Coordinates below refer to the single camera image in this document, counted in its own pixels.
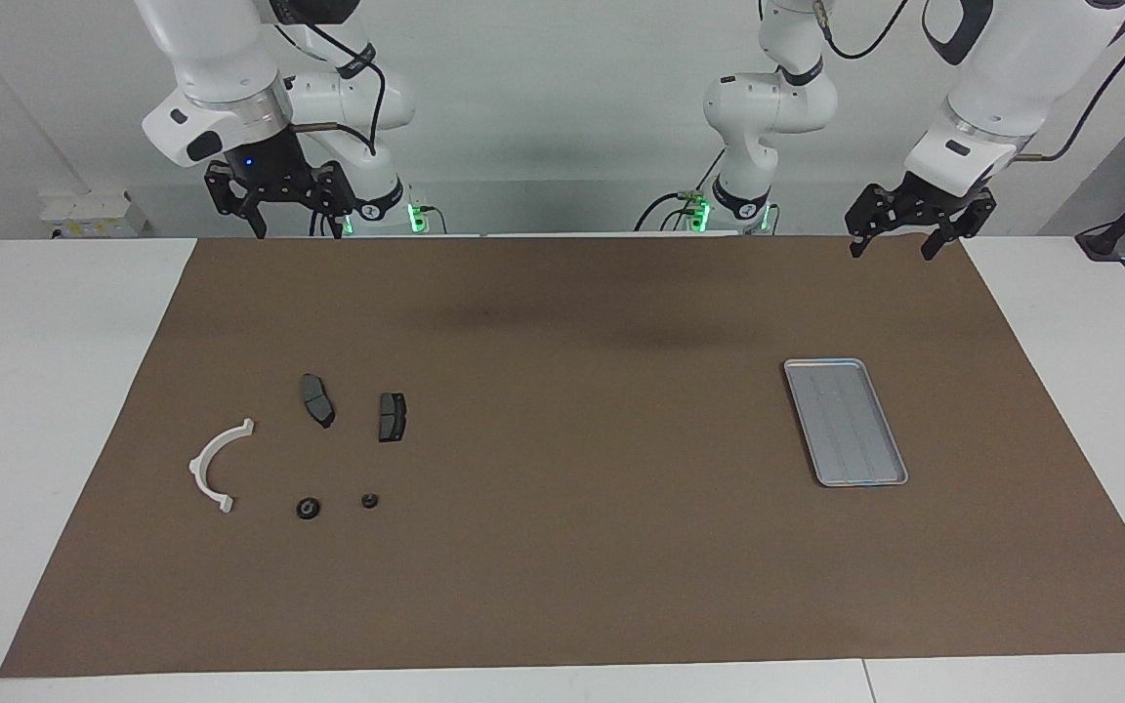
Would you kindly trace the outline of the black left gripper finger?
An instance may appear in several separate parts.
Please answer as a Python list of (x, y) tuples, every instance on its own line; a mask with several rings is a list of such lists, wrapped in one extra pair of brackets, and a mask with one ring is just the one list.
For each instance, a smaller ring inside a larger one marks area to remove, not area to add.
[(844, 223), (852, 238), (850, 255), (858, 259), (872, 240), (896, 227), (892, 198), (882, 187), (867, 186), (844, 215)]
[(982, 187), (956, 217), (943, 217), (921, 245), (924, 260), (933, 260), (940, 250), (958, 238), (974, 237), (986, 226), (986, 220), (996, 209), (994, 193), (990, 187)]

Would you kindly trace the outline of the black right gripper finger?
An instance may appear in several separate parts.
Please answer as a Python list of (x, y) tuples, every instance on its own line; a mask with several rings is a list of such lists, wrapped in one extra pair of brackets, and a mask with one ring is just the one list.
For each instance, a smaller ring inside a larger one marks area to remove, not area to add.
[(237, 217), (249, 224), (256, 238), (267, 237), (267, 222), (260, 211), (262, 197), (254, 188), (237, 195), (233, 190), (235, 174), (227, 163), (209, 163), (204, 173), (204, 182), (212, 196), (215, 209), (223, 217)]
[(356, 192), (336, 160), (317, 168), (317, 214), (328, 234), (343, 238), (348, 217), (356, 210)]

